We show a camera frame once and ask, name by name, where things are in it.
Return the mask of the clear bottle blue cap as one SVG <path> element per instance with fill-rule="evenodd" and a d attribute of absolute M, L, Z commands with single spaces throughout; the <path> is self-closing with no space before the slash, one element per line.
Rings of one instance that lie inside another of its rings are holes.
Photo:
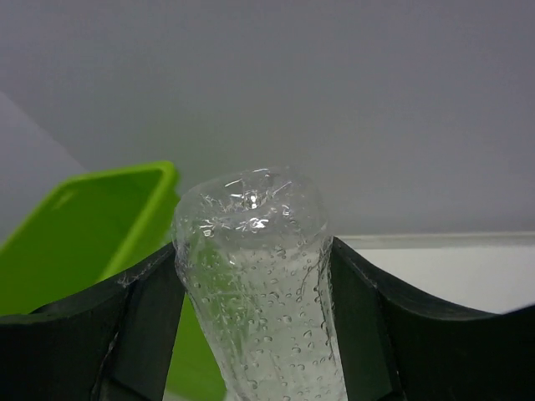
<path fill-rule="evenodd" d="M 316 185 L 288 167 L 190 189 L 173 217 L 176 270 L 234 400 L 344 400 Z"/>

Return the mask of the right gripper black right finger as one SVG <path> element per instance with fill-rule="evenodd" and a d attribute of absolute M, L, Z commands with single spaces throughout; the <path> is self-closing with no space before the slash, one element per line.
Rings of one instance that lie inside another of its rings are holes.
<path fill-rule="evenodd" d="M 330 260 L 349 399 L 533 399 L 533 307 L 495 314 L 448 302 L 338 239 Z"/>

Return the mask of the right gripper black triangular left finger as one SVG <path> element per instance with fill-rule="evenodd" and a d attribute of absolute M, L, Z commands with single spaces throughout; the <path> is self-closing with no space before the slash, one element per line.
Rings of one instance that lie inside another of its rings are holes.
<path fill-rule="evenodd" d="M 161 400 L 185 295 L 175 249 L 1 319 L 3 400 Z"/>

